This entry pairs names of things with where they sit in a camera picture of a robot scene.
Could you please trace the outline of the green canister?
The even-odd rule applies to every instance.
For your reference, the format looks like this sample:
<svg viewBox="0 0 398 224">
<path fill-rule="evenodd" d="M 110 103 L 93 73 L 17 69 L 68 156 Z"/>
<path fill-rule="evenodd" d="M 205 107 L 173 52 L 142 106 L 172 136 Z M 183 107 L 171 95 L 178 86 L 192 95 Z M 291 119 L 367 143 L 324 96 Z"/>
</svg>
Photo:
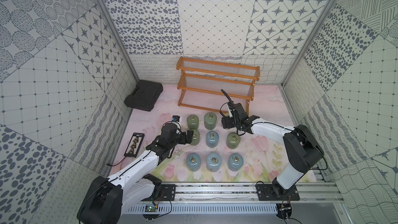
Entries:
<svg viewBox="0 0 398 224">
<path fill-rule="evenodd" d="M 236 149 L 240 144 L 240 136 L 236 133 L 229 133 L 227 136 L 227 147 L 230 149 Z"/>
<path fill-rule="evenodd" d="M 200 142 L 200 132 L 197 129 L 192 129 L 193 131 L 193 135 L 192 135 L 192 142 L 191 145 L 192 146 L 196 146 L 199 144 Z"/>
<path fill-rule="evenodd" d="M 207 130 L 213 130 L 217 125 L 217 115 L 213 112 L 206 113 L 204 116 L 204 126 Z"/>
<path fill-rule="evenodd" d="M 199 128 L 199 118 L 197 115 L 189 115 L 187 117 L 187 125 L 190 130 L 197 130 Z"/>
</svg>

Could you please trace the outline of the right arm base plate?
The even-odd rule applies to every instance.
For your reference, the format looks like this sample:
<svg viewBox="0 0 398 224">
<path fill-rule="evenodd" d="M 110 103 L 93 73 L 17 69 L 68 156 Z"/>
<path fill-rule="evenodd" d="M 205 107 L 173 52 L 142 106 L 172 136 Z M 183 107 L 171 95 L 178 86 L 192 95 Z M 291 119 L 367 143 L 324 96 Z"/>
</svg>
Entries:
<svg viewBox="0 0 398 224">
<path fill-rule="evenodd" d="M 296 185 L 289 189 L 284 189 L 274 184 L 255 184 L 256 193 L 259 201 L 299 201 L 300 196 Z"/>
</svg>

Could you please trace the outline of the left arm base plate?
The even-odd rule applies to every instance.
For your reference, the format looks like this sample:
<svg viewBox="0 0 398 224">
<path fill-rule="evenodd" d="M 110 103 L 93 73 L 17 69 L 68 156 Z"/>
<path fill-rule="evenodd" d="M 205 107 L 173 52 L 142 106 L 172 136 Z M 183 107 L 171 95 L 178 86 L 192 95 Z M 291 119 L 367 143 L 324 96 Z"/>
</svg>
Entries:
<svg viewBox="0 0 398 224">
<path fill-rule="evenodd" d="M 152 201 L 168 201 L 175 200 L 176 185 L 175 184 L 161 184 L 155 186 Z"/>
</svg>

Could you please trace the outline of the blue canister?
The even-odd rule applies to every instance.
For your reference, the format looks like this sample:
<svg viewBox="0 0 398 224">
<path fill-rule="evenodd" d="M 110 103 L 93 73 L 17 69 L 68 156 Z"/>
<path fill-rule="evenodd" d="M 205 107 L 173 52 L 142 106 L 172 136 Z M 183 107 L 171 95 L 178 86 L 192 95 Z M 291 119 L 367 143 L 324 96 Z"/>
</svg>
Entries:
<svg viewBox="0 0 398 224">
<path fill-rule="evenodd" d="M 206 145 L 215 148 L 219 142 L 219 134 L 216 131 L 209 131 L 206 135 Z"/>
<path fill-rule="evenodd" d="M 233 153 L 229 156 L 228 167 L 231 171 L 239 171 L 244 164 L 244 159 L 239 153 Z"/>
<path fill-rule="evenodd" d="M 206 158 L 206 167 L 210 172 L 217 172 L 222 164 L 222 157 L 216 153 L 211 152 Z"/>
<path fill-rule="evenodd" d="M 196 153 L 190 153 L 186 158 L 186 165 L 190 171 L 198 171 L 201 167 L 201 157 Z"/>
</svg>

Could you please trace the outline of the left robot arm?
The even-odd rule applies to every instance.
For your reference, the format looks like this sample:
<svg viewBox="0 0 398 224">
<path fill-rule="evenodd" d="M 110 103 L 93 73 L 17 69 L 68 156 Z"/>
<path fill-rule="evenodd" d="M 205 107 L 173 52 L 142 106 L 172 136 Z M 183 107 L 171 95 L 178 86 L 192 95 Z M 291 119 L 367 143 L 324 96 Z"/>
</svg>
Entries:
<svg viewBox="0 0 398 224">
<path fill-rule="evenodd" d="M 172 157 L 177 145 L 191 144 L 192 140 L 192 130 L 183 132 L 178 122 L 166 122 L 161 134 L 126 168 L 94 179 L 77 212 L 79 223 L 116 224 L 138 202 L 158 199 L 162 181 L 151 172 Z"/>
</svg>

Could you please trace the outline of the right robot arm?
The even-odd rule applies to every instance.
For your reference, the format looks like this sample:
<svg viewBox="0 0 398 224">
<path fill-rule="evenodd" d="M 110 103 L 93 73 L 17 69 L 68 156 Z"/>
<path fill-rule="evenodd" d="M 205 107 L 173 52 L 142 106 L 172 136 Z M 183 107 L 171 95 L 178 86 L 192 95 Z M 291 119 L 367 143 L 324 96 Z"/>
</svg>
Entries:
<svg viewBox="0 0 398 224">
<path fill-rule="evenodd" d="M 324 151 L 305 125 L 284 127 L 252 115 L 249 116 L 240 103 L 235 104 L 222 89 L 228 99 L 228 113 L 222 115 L 224 129 L 236 129 L 236 134 L 246 133 L 264 136 L 284 144 L 289 163 L 272 181 L 271 192 L 277 199 L 282 199 L 290 193 L 295 184 L 321 159 Z"/>
</svg>

